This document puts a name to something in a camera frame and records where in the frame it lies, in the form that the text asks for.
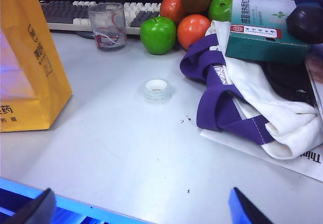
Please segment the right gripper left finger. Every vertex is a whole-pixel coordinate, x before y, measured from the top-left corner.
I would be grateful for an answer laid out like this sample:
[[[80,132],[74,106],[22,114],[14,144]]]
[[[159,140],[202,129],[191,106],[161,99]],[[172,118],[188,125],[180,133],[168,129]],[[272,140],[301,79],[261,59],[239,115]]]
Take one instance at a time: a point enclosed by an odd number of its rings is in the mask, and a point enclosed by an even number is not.
[[[55,194],[50,188],[47,188],[13,216],[7,218],[4,223],[52,223],[55,210]]]

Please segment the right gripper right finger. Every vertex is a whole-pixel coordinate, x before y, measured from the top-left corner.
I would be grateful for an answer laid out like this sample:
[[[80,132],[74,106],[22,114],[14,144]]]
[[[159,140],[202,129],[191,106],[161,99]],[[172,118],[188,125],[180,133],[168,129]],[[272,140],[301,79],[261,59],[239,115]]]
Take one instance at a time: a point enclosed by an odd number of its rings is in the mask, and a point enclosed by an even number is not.
[[[232,223],[271,223],[273,222],[263,214],[237,187],[230,191],[229,207]]]

